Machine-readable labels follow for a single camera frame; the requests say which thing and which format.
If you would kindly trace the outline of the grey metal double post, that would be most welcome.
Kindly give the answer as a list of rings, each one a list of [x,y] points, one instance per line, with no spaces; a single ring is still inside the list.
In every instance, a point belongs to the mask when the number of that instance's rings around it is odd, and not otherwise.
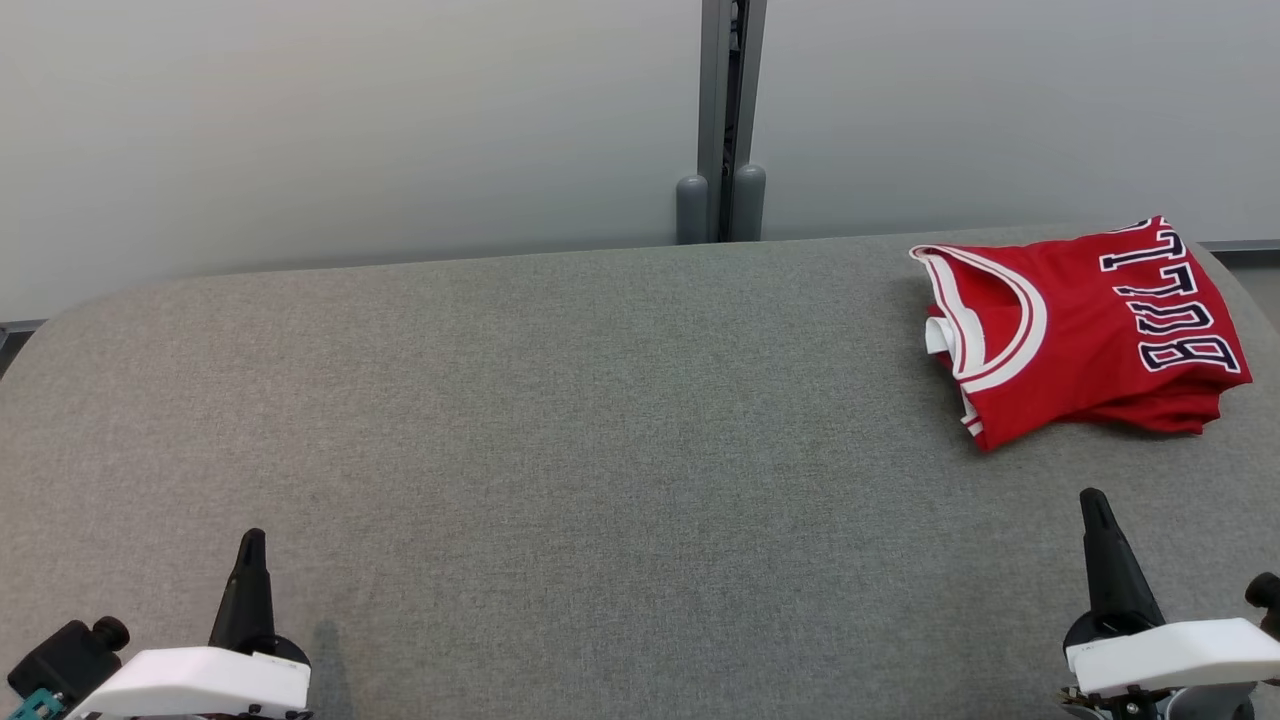
[[[676,242],[758,242],[767,176],[753,137],[769,0],[700,3],[698,168],[676,184]]]

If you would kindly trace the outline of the red Bulls jersey white sleeves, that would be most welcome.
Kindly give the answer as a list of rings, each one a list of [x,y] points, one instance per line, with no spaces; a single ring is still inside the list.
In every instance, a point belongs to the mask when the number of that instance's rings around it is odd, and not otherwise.
[[[1165,217],[1023,246],[922,243],[925,348],[992,451],[1055,423],[1198,436],[1251,369],[1219,287]]]

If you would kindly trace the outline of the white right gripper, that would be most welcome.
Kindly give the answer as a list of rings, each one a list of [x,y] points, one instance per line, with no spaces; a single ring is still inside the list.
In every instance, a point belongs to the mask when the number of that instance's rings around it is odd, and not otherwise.
[[[1091,607],[1064,655],[1083,694],[1172,691],[1280,678],[1280,632],[1244,618],[1169,623],[1107,496],[1079,496]]]

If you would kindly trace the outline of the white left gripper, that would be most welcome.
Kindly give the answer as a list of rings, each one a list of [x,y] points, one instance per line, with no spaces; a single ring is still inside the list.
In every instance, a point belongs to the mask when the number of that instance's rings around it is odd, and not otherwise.
[[[61,674],[67,720],[314,720],[312,667],[275,633],[266,536],[239,541],[209,646],[146,650],[123,662],[79,652]]]

